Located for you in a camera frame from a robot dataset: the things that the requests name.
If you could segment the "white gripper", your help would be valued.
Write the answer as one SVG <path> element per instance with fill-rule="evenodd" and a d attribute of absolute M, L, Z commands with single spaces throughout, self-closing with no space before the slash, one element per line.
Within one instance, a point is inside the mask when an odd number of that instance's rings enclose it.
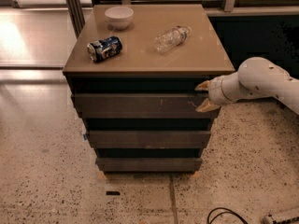
<path fill-rule="evenodd" d="M 214 111 L 220 105 L 228 105 L 240 99 L 239 80 L 237 75 L 215 77 L 198 84 L 195 91 L 208 91 L 208 98 L 196 107 L 200 113 Z"/>

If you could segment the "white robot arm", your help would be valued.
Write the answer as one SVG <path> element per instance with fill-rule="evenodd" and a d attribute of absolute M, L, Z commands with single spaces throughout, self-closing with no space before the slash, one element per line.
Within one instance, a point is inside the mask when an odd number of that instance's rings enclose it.
<path fill-rule="evenodd" d="M 208 92 L 197 112 L 209 112 L 239 100 L 273 97 L 299 114 L 299 80 L 262 57 L 246 59 L 236 72 L 206 80 L 195 90 Z"/>

